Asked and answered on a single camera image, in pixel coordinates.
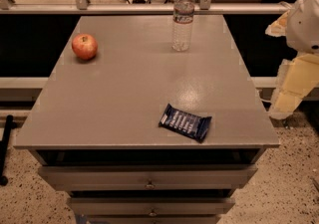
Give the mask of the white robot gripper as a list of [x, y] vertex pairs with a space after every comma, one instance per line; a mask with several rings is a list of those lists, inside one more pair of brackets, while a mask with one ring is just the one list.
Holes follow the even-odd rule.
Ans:
[[279, 66], [268, 114], [286, 119], [319, 84], [319, 0], [297, 0], [289, 12], [267, 26], [265, 34], [286, 36], [290, 48], [304, 52]]

